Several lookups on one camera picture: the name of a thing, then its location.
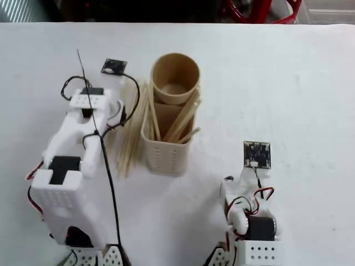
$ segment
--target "white 3d-printed robot part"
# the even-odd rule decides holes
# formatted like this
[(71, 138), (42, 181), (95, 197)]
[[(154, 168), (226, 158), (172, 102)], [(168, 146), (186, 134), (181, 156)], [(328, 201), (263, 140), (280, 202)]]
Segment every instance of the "white 3d-printed robot part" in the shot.
[(236, 242), (239, 266), (282, 265), (282, 244), (279, 241), (238, 241)]

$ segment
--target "black wire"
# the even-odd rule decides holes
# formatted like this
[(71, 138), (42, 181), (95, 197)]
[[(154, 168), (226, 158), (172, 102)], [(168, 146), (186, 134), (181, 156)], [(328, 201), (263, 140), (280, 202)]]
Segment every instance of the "black wire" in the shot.
[(121, 110), (121, 104), (119, 101), (117, 101), (117, 112), (113, 116), (109, 117), (108, 120), (111, 120), (112, 118), (116, 117), (120, 113), (120, 110)]
[(97, 130), (94, 131), (94, 133), (91, 133), (91, 134), (87, 134), (83, 137), (82, 139), (82, 143), (83, 143), (83, 146), (84, 146), (84, 149), (87, 149), (85, 147), (85, 143), (84, 143), (84, 140), (87, 138), (87, 137), (91, 137), (91, 136), (99, 136), (99, 132)]
[(233, 265), (235, 264), (235, 259), (237, 258), (237, 248), (234, 246), (234, 259), (233, 259)]
[(71, 97), (71, 96), (70, 96), (70, 97), (67, 97), (67, 96), (65, 95), (64, 91), (65, 91), (66, 87), (68, 86), (68, 84), (69, 84), (73, 79), (82, 79), (82, 80), (85, 81), (86, 85), (87, 85), (89, 88), (92, 87), (90, 81), (87, 80), (85, 77), (83, 77), (83, 76), (71, 76), (69, 79), (67, 79), (67, 80), (64, 82), (64, 85), (63, 85), (63, 87), (62, 87), (62, 89), (61, 89), (61, 91), (60, 91), (60, 95), (61, 95), (63, 98), (65, 98), (67, 101), (70, 101), (70, 100), (72, 99), (72, 97)]
[(72, 249), (72, 253), (74, 254), (74, 256), (75, 256), (75, 262), (74, 262), (74, 264), (73, 265), (71, 265), (71, 266), (75, 266), (77, 263), (78, 263), (78, 255), (75, 253), (75, 251)]
[(102, 137), (103, 137), (103, 138), (105, 138), (106, 134), (107, 134), (110, 130), (115, 129), (115, 128), (118, 127), (118, 126), (124, 126), (124, 125), (128, 122), (128, 120), (130, 120), (131, 117), (133, 116), (135, 110), (137, 109), (138, 103), (139, 103), (139, 99), (140, 99), (140, 88), (139, 88), (138, 82), (137, 82), (133, 77), (131, 77), (130, 75), (127, 75), (127, 74), (124, 74), (124, 73), (123, 73), (122, 76), (126, 76), (127, 78), (133, 80), (133, 82), (135, 83), (135, 86), (136, 86), (136, 88), (137, 88), (137, 101), (136, 101), (136, 103), (135, 103), (135, 105), (134, 105), (134, 107), (133, 107), (133, 109), (132, 109), (132, 112), (129, 114), (129, 116), (127, 116), (127, 118), (126, 118), (124, 121), (119, 122), (119, 123), (117, 123), (116, 125), (109, 126), (109, 127), (104, 131), (104, 133), (102, 134)]
[(88, 90), (88, 84), (87, 84), (86, 78), (85, 78), (85, 72), (84, 72), (83, 63), (82, 63), (82, 60), (80, 58), (80, 54), (79, 54), (78, 50), (77, 50), (77, 53), (78, 53), (80, 65), (82, 66), (83, 77), (84, 77), (84, 80), (85, 80), (85, 88), (86, 88), (86, 92), (87, 92), (87, 95), (88, 95), (88, 98), (89, 98), (89, 105), (90, 105), (90, 109), (92, 111), (92, 117), (93, 117), (94, 126), (95, 126), (94, 133), (86, 135), (86, 136), (83, 137), (83, 143), (84, 143), (85, 138), (88, 137), (88, 136), (98, 135), (100, 137), (101, 149), (102, 149), (102, 153), (103, 153), (103, 156), (104, 156), (105, 167), (106, 167), (107, 175), (109, 177), (110, 189), (111, 189), (111, 194), (112, 194), (112, 201), (113, 201), (113, 207), (114, 207), (114, 213), (115, 213), (115, 221), (116, 221), (116, 232), (117, 232), (118, 248), (119, 248), (120, 253), (121, 253), (123, 266), (126, 266), (126, 265), (128, 265), (128, 261), (127, 261), (128, 259), (126, 258), (126, 255), (125, 255), (124, 249), (122, 247), (122, 243), (121, 243), (119, 219), (118, 219), (117, 203), (116, 203), (116, 195), (115, 195), (115, 189), (114, 189), (114, 186), (113, 186), (113, 180), (112, 180), (111, 170), (110, 170), (110, 166), (109, 166), (109, 161), (108, 161), (108, 157), (107, 157), (107, 151), (106, 151), (106, 148), (105, 148), (104, 135), (100, 136), (98, 128), (96, 126), (95, 117), (94, 117), (94, 109), (93, 109), (93, 107), (91, 105), (91, 101), (90, 101), (90, 94), (89, 94), (89, 90)]
[[(260, 182), (260, 178), (258, 177), (257, 172), (256, 172), (256, 168), (253, 167), (253, 170), (254, 170), (255, 175), (256, 175), (256, 178), (257, 178), (257, 186), (258, 186), (259, 188), (262, 188), (261, 182)], [(261, 194), (261, 198), (264, 199), (264, 193), (261, 191), (260, 194)]]
[(247, 199), (246, 197), (244, 197), (244, 196), (239, 196), (239, 197), (236, 197), (235, 198), (235, 200), (239, 200), (240, 198), (243, 198), (243, 199), (245, 199), (246, 201), (247, 201), (247, 203), (248, 203), (248, 205), (249, 205), (249, 212), (251, 213), (251, 203), (250, 203), (250, 201), (249, 201), (249, 199)]

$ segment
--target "red chair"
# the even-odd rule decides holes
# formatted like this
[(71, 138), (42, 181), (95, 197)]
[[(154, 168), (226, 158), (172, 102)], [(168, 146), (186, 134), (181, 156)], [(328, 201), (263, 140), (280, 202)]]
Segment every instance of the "red chair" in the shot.
[[(302, 0), (286, 1), (292, 7), (293, 13), (286, 18), (272, 22), (272, 24), (293, 24), (295, 22)], [(226, 12), (236, 23), (262, 24), (266, 21), (267, 15), (270, 11), (271, 2), (272, 0), (253, 0), (251, 12), (248, 18), (243, 16), (234, 4), (233, 0), (223, 0), (222, 7), (226, 9)]]

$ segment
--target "paper cup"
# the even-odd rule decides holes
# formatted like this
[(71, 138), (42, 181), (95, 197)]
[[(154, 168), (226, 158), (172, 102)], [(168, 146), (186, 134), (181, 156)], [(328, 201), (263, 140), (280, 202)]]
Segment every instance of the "paper cup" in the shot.
[(199, 86), (200, 69), (190, 57), (172, 53), (160, 57), (151, 70), (155, 95), (164, 103), (185, 103)]

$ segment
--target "black square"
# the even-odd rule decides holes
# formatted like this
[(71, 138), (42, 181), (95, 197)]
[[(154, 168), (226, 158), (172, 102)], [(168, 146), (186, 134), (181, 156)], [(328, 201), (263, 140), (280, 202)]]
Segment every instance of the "black square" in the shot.
[(248, 217), (247, 240), (275, 241), (276, 227), (272, 218), (268, 217)]
[(106, 59), (104, 66), (101, 69), (101, 73), (121, 76), (126, 69), (127, 62), (114, 60), (114, 59)]
[(257, 162), (256, 168), (271, 168), (269, 142), (244, 141), (244, 167), (252, 167), (251, 162)]

